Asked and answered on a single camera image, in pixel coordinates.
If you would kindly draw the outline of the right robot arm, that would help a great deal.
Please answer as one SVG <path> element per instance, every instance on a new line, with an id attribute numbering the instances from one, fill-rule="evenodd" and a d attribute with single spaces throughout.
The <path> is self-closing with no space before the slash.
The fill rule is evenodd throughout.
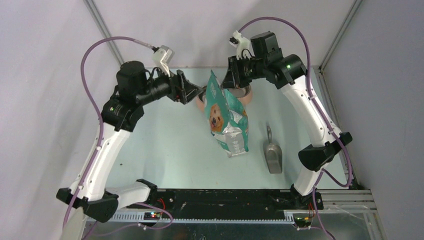
<path id="1" fill-rule="evenodd" d="M 228 58 L 221 87 L 240 89 L 249 86 L 252 80 L 266 79 L 287 97 L 305 124 L 311 144 L 298 153 L 302 168 L 291 186 L 290 196 L 295 208 L 304 209 L 311 202 L 310 193 L 320 171 L 353 140 L 352 135 L 342 132 L 331 121 L 312 88 L 301 58 L 295 54 L 284 56 L 273 32 L 247 39 L 235 31 L 229 42 L 236 48 L 236 54 Z"/>

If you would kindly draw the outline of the metal food scoop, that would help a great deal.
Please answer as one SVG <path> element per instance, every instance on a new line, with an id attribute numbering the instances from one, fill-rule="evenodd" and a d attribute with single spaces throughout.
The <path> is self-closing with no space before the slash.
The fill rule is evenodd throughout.
<path id="1" fill-rule="evenodd" d="M 265 162 L 270 174 L 281 174 L 283 172 L 283 153 L 281 147 L 273 142 L 272 129 L 266 126 L 267 144 L 264 145 L 263 152 Z"/>

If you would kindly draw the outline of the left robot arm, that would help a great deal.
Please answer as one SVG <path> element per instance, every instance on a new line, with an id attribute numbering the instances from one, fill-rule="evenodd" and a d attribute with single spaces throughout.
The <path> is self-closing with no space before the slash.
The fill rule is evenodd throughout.
<path id="1" fill-rule="evenodd" d="M 157 186 L 138 179 L 133 184 L 106 188 L 106 182 L 124 143 L 144 115 L 144 106 L 167 97 L 174 102 L 188 104 L 202 88 L 191 83 L 184 72 L 169 74 L 159 70 L 153 77 L 139 61 L 128 61 L 116 74 L 117 85 L 104 104 L 99 122 L 99 133 L 75 182 L 60 188 L 58 200 L 100 222 L 108 222 L 117 210 L 136 203 L 153 208 L 158 202 Z"/>

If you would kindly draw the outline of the green pet food bag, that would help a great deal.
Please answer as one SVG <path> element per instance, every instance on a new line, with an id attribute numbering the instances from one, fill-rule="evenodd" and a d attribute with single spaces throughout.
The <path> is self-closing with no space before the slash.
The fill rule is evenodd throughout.
<path id="1" fill-rule="evenodd" d="M 221 88 L 212 70 L 202 99 L 210 133 L 227 156 L 247 153 L 249 120 L 245 107 L 228 89 Z"/>

